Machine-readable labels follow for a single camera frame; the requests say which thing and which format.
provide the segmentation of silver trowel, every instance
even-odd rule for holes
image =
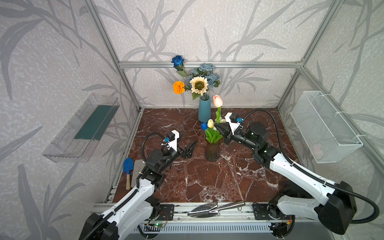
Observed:
[[[244,201],[240,202],[232,202],[230,204],[219,207],[217,202],[209,202],[207,204],[198,206],[194,210],[188,213],[190,217],[198,217],[198,218],[206,218],[206,217],[214,217],[216,215],[220,215],[219,211],[225,209],[235,209],[238,207],[245,206]]]

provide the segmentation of vase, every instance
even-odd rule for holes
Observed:
[[[215,162],[220,158],[220,144],[223,142],[223,138],[220,139],[216,144],[212,144],[205,140],[207,145],[205,146],[205,159],[210,162]]]
[[[202,100],[199,102],[199,121],[208,122],[211,119],[211,99]]]

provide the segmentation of wallpaper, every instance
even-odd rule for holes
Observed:
[[[136,111],[85,7],[0,1],[0,239],[76,239],[103,201]],[[120,108],[87,163],[44,148],[91,93]]]
[[[299,61],[331,0],[95,0],[119,61]],[[175,69],[125,69],[140,104],[191,107]],[[277,105],[292,70],[217,69],[234,107]]]
[[[299,159],[305,167],[322,177],[335,182],[347,182],[352,186],[354,192],[367,196],[374,200],[381,210],[384,209],[384,178],[361,149],[335,163],[318,164],[313,158],[290,114],[303,91],[313,90],[315,89],[311,87],[305,77],[299,77],[279,111]],[[358,211],[354,219],[365,218],[372,213],[372,207],[364,201],[356,199],[356,204]],[[383,222],[384,217],[381,212],[373,222],[349,225],[346,234],[350,240],[379,240],[384,234]]]
[[[306,67],[384,156],[383,4],[344,3]]]
[[[229,74],[217,88],[210,89],[210,95],[219,94],[226,107],[260,107],[276,106],[284,92],[291,75],[292,68],[231,68],[216,69],[216,72]],[[177,95],[172,85],[175,81],[183,81],[174,69],[139,68],[126,71],[130,85],[135,89],[140,104],[149,108],[160,107],[198,107],[199,99],[192,100],[191,92]]]

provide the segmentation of sunflower center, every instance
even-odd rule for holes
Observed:
[[[202,82],[202,81],[197,81],[197,82],[195,82],[195,88],[196,88],[197,90],[201,91],[204,87],[205,87],[204,82]]]

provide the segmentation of marble tabletop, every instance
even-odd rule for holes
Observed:
[[[217,109],[212,109],[215,117]],[[250,108],[223,108],[222,116],[227,112],[238,113],[244,117]],[[287,155],[298,161],[295,150],[281,122],[276,109],[268,109],[275,116]],[[244,128],[253,122],[261,122],[270,132],[268,142],[278,146],[277,134],[271,117],[264,112],[250,115]],[[252,157],[251,149],[237,142],[230,145],[221,144],[220,158],[216,162],[204,159],[206,145],[205,133],[198,121],[198,109],[145,109],[141,118],[129,157],[133,160],[141,159],[141,143],[150,132],[165,135],[176,129],[185,131],[185,137],[180,141],[181,146],[198,141],[191,159],[177,158],[154,197],[161,202],[234,202],[245,200],[248,202],[267,202],[279,190],[279,184],[287,179],[257,163]],[[153,149],[160,149],[162,139],[152,137],[146,142],[146,154]],[[122,174],[117,188],[114,202],[120,200],[128,191],[125,189],[126,176]]]

